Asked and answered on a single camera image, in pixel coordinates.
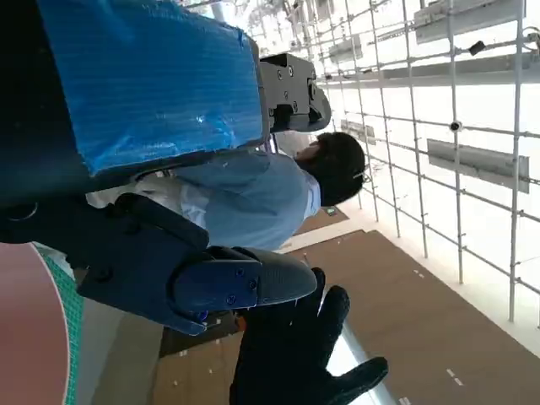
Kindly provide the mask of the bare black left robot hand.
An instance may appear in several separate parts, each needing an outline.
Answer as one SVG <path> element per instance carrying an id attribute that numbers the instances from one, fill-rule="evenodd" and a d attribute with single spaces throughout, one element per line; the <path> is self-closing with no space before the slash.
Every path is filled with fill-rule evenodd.
<path id="1" fill-rule="evenodd" d="M 147 197 L 85 196 L 322 129 L 315 79 L 310 62 L 260 57 L 242 30 L 172 1 L 2 2 L 2 242 L 56 249 L 85 271 L 83 297 L 192 336 L 209 312 L 311 294 L 302 262 L 212 247 Z"/>

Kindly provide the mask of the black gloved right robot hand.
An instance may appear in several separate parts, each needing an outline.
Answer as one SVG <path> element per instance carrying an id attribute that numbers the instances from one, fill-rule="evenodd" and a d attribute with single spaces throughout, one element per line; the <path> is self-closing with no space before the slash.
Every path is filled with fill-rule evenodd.
<path id="1" fill-rule="evenodd" d="M 334 376 L 327 370 L 350 309 L 346 290 L 325 287 L 318 267 L 316 290 L 297 301 L 253 308 L 244 330 L 229 403 L 349 404 L 388 373 L 383 357 Z"/>

